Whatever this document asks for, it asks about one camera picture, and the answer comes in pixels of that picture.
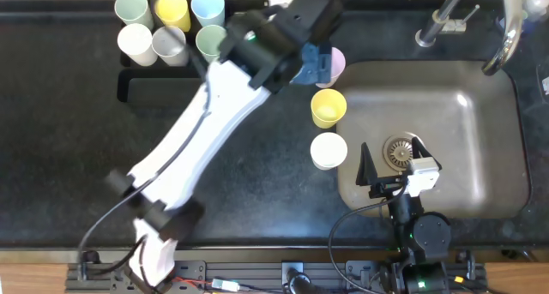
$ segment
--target sink drain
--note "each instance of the sink drain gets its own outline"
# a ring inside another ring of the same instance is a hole
[[[393,135],[383,145],[383,156],[387,164],[397,171],[404,171],[412,160],[412,139],[417,136],[409,132]]]

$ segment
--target faucet handle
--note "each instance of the faucet handle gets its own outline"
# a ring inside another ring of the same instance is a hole
[[[474,6],[474,9],[469,12],[469,14],[465,17],[463,20],[448,20],[446,24],[444,24],[443,30],[441,33],[465,33],[465,30],[467,29],[467,21],[471,18],[471,16],[474,15],[477,10],[480,9],[480,6],[477,4]]]

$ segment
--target white cup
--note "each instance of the white cup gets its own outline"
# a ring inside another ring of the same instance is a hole
[[[147,0],[117,0],[114,12],[126,25],[139,23],[153,29],[153,15]]]
[[[320,170],[333,169],[345,161],[347,144],[340,135],[324,132],[311,143],[313,164]]]
[[[225,23],[225,0],[192,0],[190,8],[203,27]]]
[[[168,66],[185,66],[189,62],[185,34],[179,27],[159,28],[153,35],[153,50]]]
[[[317,86],[320,88],[330,88],[335,84],[337,79],[340,77],[341,73],[345,70],[345,56],[338,49],[332,47],[332,69],[330,72],[330,82],[327,84],[318,83]]]
[[[196,48],[202,53],[208,63],[220,56],[220,43],[226,37],[226,30],[217,25],[206,26],[196,35]]]
[[[129,24],[118,34],[118,47],[141,66],[147,67],[156,62],[158,56],[153,51],[153,35],[142,24]]]

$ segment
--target faucet spout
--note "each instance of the faucet spout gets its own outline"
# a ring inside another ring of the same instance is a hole
[[[522,0],[504,0],[504,41],[494,57],[482,66],[485,75],[494,75],[513,56],[522,32]]]

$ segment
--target pink cup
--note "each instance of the pink cup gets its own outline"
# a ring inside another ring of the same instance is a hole
[[[317,86],[320,88],[330,88],[337,81],[337,78],[340,77],[341,73],[345,70],[345,57],[343,53],[338,48],[332,47],[332,71],[331,71],[331,81],[329,83],[317,83]]]

